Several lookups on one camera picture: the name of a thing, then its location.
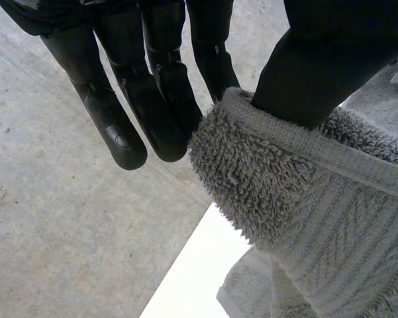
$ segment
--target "towel fold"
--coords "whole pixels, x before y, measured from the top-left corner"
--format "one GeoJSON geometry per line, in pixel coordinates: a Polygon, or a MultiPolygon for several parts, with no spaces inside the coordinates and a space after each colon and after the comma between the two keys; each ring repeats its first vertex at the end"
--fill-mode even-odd
{"type": "MultiPolygon", "coordinates": [[[[398,317],[398,138],[339,107],[309,131],[251,98],[226,91],[194,134],[191,159],[226,218],[268,259],[262,317],[398,317]]],[[[238,309],[260,317],[250,313],[259,312],[253,286],[241,286],[238,309]]]]}

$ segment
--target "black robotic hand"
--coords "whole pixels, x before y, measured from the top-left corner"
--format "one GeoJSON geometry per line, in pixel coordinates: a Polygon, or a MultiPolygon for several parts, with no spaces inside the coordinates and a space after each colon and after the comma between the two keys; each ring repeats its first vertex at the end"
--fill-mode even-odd
{"type": "MultiPolygon", "coordinates": [[[[224,46],[233,0],[186,2],[195,59],[215,101],[227,87],[238,87],[224,46]]],[[[284,3],[291,28],[264,68],[252,104],[313,128],[398,56],[398,0],[284,3]]],[[[94,32],[158,156],[171,162],[185,154],[201,113],[179,54],[183,0],[0,0],[0,5],[28,33],[43,34],[121,167],[140,167],[147,153],[103,71],[94,32]],[[144,61],[143,36],[153,75],[144,61]]]]}
{"type": "MultiPolygon", "coordinates": [[[[187,0],[195,59],[214,100],[238,86],[224,45],[232,2],[187,0]]],[[[184,0],[0,0],[0,5],[27,32],[41,36],[120,167],[141,167],[147,151],[107,79],[94,33],[155,153],[166,162],[184,156],[202,116],[179,51],[184,0]],[[50,32],[38,32],[35,23],[50,32]]]]}

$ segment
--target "fingertip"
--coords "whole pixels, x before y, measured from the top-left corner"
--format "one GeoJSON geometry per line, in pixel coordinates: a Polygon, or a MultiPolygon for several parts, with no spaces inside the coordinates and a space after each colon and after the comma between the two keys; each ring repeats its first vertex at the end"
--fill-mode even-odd
{"type": "Polygon", "coordinates": [[[171,146],[164,150],[156,151],[158,157],[164,162],[172,163],[181,160],[187,153],[187,147],[184,146],[171,146]]]}
{"type": "Polygon", "coordinates": [[[141,168],[147,161],[147,149],[140,142],[133,143],[123,134],[115,138],[115,147],[111,150],[115,162],[124,170],[132,171],[141,168]]]}

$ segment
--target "gray towel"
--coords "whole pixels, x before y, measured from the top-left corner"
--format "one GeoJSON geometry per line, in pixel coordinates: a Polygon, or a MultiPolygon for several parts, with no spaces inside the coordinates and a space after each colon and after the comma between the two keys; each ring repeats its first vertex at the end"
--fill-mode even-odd
{"type": "Polygon", "coordinates": [[[398,60],[355,92],[345,107],[398,137],[398,60]]]}
{"type": "Polygon", "coordinates": [[[221,211],[269,258],[265,315],[250,313],[243,283],[237,313],[398,317],[398,138],[341,108],[308,131],[251,98],[227,90],[191,141],[221,211]]]}
{"type": "Polygon", "coordinates": [[[232,267],[217,299],[230,318],[315,318],[271,254],[255,246],[232,267]]]}

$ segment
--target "towel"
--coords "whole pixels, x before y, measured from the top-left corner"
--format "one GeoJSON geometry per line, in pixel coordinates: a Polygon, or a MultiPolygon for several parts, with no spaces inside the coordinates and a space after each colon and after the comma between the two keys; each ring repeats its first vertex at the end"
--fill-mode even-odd
{"type": "Polygon", "coordinates": [[[309,131],[251,98],[228,89],[190,144],[254,244],[218,294],[230,317],[398,317],[398,136],[339,107],[309,131]]]}
{"type": "Polygon", "coordinates": [[[398,59],[355,92],[344,107],[398,137],[398,59]]]}

